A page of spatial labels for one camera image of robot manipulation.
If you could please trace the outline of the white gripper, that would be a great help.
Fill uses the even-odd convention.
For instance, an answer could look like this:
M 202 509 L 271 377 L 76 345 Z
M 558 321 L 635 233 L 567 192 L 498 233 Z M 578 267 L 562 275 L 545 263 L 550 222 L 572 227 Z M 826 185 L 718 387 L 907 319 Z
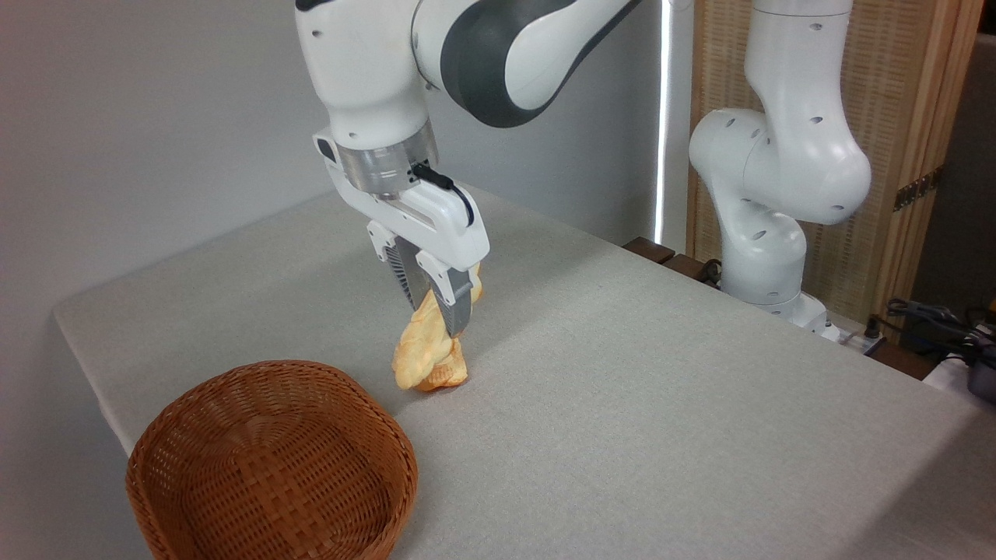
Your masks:
M 370 222 L 367 232 L 377 258 L 394 273 L 413 310 L 428 293 L 428 281 L 446 332 L 458 338 L 472 313 L 473 283 L 467 269 L 482 261 L 490 241 L 476 202 L 465 188 L 443 189 L 424 180 L 388 198 L 354 187 L 344 166 L 331 159 L 338 148 L 324 128 L 313 143 L 324 157 L 335 191 Z

